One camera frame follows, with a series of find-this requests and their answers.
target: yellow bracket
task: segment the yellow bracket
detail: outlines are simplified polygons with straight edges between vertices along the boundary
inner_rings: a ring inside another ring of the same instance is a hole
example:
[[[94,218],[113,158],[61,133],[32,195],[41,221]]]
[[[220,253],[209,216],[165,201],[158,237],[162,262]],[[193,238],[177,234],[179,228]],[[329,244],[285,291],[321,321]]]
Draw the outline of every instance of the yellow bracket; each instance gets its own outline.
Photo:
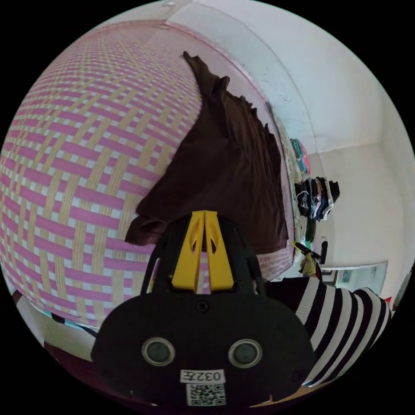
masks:
[[[192,212],[172,279],[173,287],[178,290],[197,291],[203,229],[204,211]]]
[[[212,211],[192,212],[185,240],[174,271],[172,285],[176,289],[196,293],[202,250],[203,230],[206,229],[207,262],[211,292],[230,290],[233,277],[220,232],[217,213]]]
[[[216,212],[205,211],[204,224],[211,292],[230,290],[233,287],[233,277]],[[213,253],[212,243],[216,249],[215,253]]]

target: qr code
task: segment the qr code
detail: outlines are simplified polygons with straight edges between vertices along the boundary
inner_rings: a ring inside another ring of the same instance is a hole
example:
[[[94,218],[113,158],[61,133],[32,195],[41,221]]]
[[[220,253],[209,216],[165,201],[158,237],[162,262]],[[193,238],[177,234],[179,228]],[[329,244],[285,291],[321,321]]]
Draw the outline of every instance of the qr code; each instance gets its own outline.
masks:
[[[187,404],[189,406],[226,405],[225,385],[223,383],[211,385],[188,383],[186,389]]]

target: bed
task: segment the bed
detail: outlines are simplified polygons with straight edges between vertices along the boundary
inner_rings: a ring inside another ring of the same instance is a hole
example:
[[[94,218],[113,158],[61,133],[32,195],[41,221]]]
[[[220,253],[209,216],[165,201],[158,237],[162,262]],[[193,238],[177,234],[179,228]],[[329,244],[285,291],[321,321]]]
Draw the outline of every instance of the bed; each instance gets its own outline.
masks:
[[[286,249],[259,255],[274,279],[298,257],[294,182],[301,177],[261,93],[213,45],[163,22],[92,30],[43,72],[23,100],[0,155],[2,272],[47,315],[99,328],[140,292],[153,246],[124,241],[138,202],[163,174],[197,119],[201,97],[183,50],[231,78],[277,138]],[[206,257],[198,292],[209,292]]]

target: black and white striped sleeve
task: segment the black and white striped sleeve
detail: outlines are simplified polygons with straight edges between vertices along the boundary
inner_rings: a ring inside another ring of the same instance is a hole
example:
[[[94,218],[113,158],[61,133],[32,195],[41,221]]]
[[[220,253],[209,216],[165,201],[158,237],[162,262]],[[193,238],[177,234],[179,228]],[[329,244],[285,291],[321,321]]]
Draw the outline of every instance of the black and white striped sleeve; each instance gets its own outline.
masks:
[[[296,313],[310,336],[317,363],[305,386],[341,376],[370,349],[391,318],[389,305],[369,288],[352,293],[317,278],[285,278],[267,283],[265,289]]]

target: brown shirt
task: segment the brown shirt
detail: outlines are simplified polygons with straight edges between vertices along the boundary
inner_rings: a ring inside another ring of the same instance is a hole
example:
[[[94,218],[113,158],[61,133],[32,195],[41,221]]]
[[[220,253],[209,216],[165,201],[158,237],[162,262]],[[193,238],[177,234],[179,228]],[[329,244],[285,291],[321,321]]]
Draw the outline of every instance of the brown shirt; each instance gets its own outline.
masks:
[[[256,109],[226,88],[229,77],[210,73],[198,57],[184,58],[202,96],[200,115],[164,176],[140,202],[125,240],[157,243],[169,222],[210,210],[244,230],[256,254],[285,248],[288,239],[281,189],[281,155]]]

